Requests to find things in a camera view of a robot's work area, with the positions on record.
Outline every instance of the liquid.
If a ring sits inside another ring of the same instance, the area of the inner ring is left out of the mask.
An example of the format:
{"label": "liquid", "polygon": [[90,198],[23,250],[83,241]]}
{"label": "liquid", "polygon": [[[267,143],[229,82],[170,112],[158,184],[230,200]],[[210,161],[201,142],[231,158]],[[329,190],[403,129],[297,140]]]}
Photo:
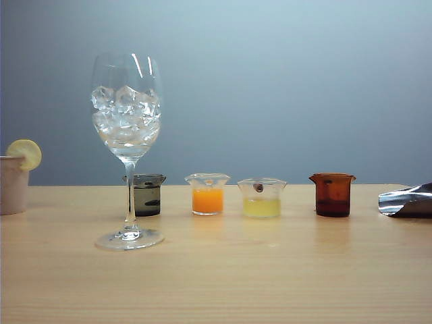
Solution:
{"label": "liquid", "polygon": [[161,212],[161,187],[134,188],[135,216],[152,216]]}
{"label": "liquid", "polygon": [[275,217],[281,213],[280,199],[244,199],[243,214],[249,217]]}
{"label": "liquid", "polygon": [[345,217],[350,214],[350,202],[345,200],[318,200],[317,214],[330,217]]}
{"label": "liquid", "polygon": [[195,189],[192,191],[192,211],[199,215],[214,215],[223,210],[222,189]]}

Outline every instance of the glass stem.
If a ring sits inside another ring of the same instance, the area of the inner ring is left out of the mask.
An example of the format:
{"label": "glass stem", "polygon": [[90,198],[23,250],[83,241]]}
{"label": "glass stem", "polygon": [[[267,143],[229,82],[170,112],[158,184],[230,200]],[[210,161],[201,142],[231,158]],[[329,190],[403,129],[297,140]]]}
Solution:
{"label": "glass stem", "polygon": [[126,177],[128,184],[128,212],[126,213],[126,219],[124,223],[125,230],[137,230],[135,217],[135,197],[134,197],[134,172],[136,162],[126,162],[124,166],[126,168]]}

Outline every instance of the amber beaker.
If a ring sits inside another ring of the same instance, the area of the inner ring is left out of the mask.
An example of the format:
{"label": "amber beaker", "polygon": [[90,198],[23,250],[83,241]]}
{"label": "amber beaker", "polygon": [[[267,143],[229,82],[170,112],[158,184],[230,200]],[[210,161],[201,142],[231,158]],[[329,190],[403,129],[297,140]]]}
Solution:
{"label": "amber beaker", "polygon": [[350,214],[351,182],[356,177],[347,173],[315,173],[309,179],[315,183],[318,215],[346,217]]}

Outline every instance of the cup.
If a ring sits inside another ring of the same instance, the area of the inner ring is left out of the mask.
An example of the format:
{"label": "cup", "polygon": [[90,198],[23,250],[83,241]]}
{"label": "cup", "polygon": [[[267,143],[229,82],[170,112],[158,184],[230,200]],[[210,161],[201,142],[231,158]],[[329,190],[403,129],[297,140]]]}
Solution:
{"label": "cup", "polygon": [[347,173],[315,173],[309,179],[315,183],[318,215],[346,217],[350,214],[351,182],[356,177]]}
{"label": "cup", "polygon": [[0,215],[22,213],[27,207],[28,171],[23,157],[0,157]]}
{"label": "cup", "polygon": [[161,184],[165,179],[162,174],[134,174],[135,216],[161,213]]}
{"label": "cup", "polygon": [[286,182],[271,178],[244,179],[237,183],[243,194],[243,215],[256,218],[281,214],[280,195]]}
{"label": "cup", "polygon": [[194,173],[184,178],[192,186],[192,212],[217,215],[223,211],[223,186],[230,177],[223,173]]}

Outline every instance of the gray wall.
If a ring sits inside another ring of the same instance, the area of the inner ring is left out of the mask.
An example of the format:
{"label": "gray wall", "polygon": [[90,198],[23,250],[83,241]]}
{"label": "gray wall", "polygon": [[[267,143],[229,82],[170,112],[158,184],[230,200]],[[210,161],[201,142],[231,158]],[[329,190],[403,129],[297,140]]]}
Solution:
{"label": "gray wall", "polygon": [[120,184],[90,122],[99,53],[147,50],[163,128],[137,166],[184,184],[432,180],[432,1],[2,1],[1,148],[32,138],[31,184]]}

